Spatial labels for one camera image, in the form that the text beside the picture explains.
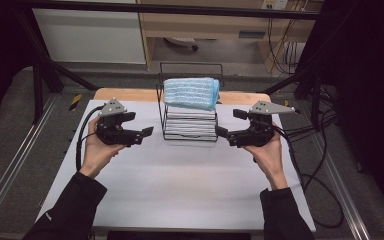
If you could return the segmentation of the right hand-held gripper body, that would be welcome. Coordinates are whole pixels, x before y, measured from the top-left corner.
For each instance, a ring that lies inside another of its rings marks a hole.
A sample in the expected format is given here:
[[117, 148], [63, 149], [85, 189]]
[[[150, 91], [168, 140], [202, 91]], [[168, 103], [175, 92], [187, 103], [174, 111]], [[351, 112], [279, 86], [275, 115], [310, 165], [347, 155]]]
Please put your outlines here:
[[259, 100], [249, 108], [249, 127], [245, 130], [229, 131], [227, 140], [231, 146], [238, 148], [243, 146], [262, 147], [274, 136], [273, 114], [293, 113], [285, 106]]

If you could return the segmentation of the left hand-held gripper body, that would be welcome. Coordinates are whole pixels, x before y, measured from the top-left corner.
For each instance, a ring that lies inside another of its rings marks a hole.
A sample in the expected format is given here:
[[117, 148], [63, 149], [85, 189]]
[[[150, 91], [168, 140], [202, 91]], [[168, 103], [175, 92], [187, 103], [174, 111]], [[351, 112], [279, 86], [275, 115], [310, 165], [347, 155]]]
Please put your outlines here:
[[140, 145], [144, 138], [142, 131], [125, 129], [120, 117], [129, 112], [116, 98], [106, 103], [98, 113], [97, 137], [106, 145]]

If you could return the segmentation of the black wire rack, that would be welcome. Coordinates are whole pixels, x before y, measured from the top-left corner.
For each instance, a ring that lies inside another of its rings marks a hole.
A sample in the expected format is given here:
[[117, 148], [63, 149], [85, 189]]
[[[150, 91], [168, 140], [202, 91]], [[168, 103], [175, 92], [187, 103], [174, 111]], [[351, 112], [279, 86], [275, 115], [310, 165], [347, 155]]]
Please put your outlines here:
[[168, 106], [164, 102], [163, 84], [165, 80], [172, 78], [211, 77], [219, 81], [221, 88], [225, 85], [223, 66], [217, 63], [162, 62], [158, 77], [156, 91], [163, 138], [216, 142], [216, 108], [213, 111], [204, 111]]

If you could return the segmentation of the blue striped towel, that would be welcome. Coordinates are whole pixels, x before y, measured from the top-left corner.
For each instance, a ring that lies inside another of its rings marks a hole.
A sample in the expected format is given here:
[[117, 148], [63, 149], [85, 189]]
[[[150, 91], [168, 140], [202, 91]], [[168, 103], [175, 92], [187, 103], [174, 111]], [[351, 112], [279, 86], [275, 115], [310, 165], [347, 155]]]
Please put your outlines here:
[[219, 100], [220, 83], [211, 77], [167, 79], [163, 87], [164, 102], [172, 107], [213, 111]]

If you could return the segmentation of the person's left hand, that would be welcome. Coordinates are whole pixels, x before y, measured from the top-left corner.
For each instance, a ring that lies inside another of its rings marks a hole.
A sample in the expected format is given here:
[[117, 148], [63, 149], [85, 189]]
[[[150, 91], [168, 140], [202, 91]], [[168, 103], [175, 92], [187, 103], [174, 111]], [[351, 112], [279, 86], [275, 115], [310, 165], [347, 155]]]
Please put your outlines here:
[[79, 170], [81, 174], [94, 179], [100, 171], [115, 157], [124, 145], [106, 145], [95, 134], [99, 121], [95, 117], [88, 123], [88, 136], [85, 140], [85, 153], [83, 164]]

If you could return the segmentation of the person's right hand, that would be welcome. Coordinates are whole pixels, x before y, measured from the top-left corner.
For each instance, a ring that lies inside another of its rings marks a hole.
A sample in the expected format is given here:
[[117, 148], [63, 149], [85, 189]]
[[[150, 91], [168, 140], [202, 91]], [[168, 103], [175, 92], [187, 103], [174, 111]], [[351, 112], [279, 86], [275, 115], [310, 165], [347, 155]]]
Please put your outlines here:
[[282, 162], [282, 144], [280, 135], [275, 132], [271, 140], [262, 147], [245, 146], [256, 160], [257, 165], [265, 174], [272, 190], [280, 190], [288, 187]]

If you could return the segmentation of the yellow black tape marker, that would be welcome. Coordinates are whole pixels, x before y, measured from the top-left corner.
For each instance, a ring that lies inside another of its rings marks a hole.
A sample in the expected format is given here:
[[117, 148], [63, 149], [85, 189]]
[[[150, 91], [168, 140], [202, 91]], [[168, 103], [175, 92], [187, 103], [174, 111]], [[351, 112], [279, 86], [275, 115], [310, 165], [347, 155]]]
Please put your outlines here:
[[288, 100], [284, 100], [284, 106], [291, 109], [295, 114], [301, 114], [301, 111], [292, 106]]
[[78, 106], [78, 103], [80, 102], [82, 98], [82, 94], [77, 94], [74, 96], [71, 104], [70, 104], [70, 107], [69, 107], [69, 111], [72, 112], [72, 111], [75, 111], [77, 106]]

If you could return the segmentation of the white table cover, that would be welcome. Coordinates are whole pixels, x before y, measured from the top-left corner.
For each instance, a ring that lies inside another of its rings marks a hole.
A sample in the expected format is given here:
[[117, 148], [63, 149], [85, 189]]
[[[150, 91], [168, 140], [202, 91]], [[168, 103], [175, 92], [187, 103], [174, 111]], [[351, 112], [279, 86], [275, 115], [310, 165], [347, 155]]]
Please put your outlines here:
[[126, 102], [128, 129], [152, 127], [140, 145], [124, 149], [98, 175], [108, 191], [94, 227], [106, 230], [259, 232], [259, 194], [269, 183], [250, 153], [215, 142], [164, 139], [155, 102]]

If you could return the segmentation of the white cabinet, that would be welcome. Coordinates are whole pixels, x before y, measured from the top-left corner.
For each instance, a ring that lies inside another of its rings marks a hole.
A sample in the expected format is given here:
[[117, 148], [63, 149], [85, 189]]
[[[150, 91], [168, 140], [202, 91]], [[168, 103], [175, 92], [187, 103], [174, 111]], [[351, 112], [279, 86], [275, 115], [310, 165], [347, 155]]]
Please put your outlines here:
[[137, 14], [47, 9], [33, 12], [55, 61], [145, 63]]

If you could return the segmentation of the office chair base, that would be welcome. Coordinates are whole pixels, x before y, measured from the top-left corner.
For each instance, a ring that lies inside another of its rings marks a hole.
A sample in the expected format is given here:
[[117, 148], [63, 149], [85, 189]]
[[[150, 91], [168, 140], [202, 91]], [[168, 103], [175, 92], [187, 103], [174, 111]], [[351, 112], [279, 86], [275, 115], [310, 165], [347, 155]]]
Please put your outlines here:
[[178, 45], [183, 46], [191, 49], [192, 51], [197, 51], [199, 47], [196, 44], [196, 41], [194, 38], [171, 38], [167, 37], [166, 41]]

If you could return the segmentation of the aluminium floor rail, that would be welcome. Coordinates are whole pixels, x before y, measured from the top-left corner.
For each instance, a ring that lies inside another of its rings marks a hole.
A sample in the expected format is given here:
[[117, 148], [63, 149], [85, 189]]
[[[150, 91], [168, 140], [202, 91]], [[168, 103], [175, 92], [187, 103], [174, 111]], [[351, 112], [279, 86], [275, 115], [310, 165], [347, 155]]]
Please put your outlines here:
[[316, 133], [313, 140], [321, 155], [324, 156], [323, 167], [330, 180], [331, 186], [333, 187], [333, 191], [343, 208], [344, 217], [354, 239], [370, 240], [370, 234], [357, 210], [351, 194], [327, 150], [327, 145], [323, 143], [322, 134]]
[[11, 185], [13, 184], [14, 179], [18, 175], [18, 172], [20, 171], [22, 165], [24, 164], [24, 161], [29, 155], [32, 147], [34, 146], [44, 125], [47, 123], [47, 120], [54, 109], [55, 103], [59, 100], [59, 98], [60, 98], [59, 95], [53, 94], [46, 101], [46, 104], [43, 108], [42, 116], [38, 119], [37, 123], [33, 124], [30, 127], [29, 132], [27, 133], [26, 137], [23, 139], [23, 142], [21, 143], [17, 152], [11, 159], [2, 177], [0, 178], [0, 205], [3, 202], [3, 199], [5, 198]]

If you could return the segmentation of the white wall socket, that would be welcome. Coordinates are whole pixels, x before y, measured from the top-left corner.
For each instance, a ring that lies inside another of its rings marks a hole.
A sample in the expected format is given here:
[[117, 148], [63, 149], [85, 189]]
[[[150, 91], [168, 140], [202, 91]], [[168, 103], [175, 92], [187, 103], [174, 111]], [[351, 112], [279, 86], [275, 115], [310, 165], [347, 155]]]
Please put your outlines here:
[[288, 0], [263, 0], [262, 8], [268, 10], [284, 10]]

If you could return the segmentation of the black metal frame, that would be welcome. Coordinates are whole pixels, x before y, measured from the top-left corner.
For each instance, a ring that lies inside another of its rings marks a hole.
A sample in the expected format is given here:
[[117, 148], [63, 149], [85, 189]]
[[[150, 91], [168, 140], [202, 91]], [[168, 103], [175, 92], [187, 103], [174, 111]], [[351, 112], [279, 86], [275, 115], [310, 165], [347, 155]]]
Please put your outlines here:
[[32, 45], [31, 57], [37, 66], [33, 67], [34, 83], [40, 83], [40, 69], [44, 70], [44, 81], [52, 92], [63, 90], [58, 73], [76, 82], [90, 91], [100, 89], [67, 68], [54, 61], [47, 50], [45, 43], [40, 41], [41, 35], [33, 30], [27, 20], [26, 11], [32, 9], [88, 11], [88, 12], [117, 12], [117, 13], [146, 13], [146, 14], [168, 14], [168, 15], [192, 15], [192, 16], [217, 16], [235, 18], [261, 18], [261, 19], [290, 19], [307, 21], [333, 21], [338, 18], [335, 12], [298, 12], [287, 10], [253, 10], [244, 8], [228, 7], [206, 7], [206, 6], [181, 6], [181, 5], [158, 5], [158, 4], [130, 4], [130, 3], [108, 3], [108, 2], [79, 2], [79, 1], [55, 1], [55, 0], [16, 0], [12, 3], [13, 15], [24, 34], [27, 42]]

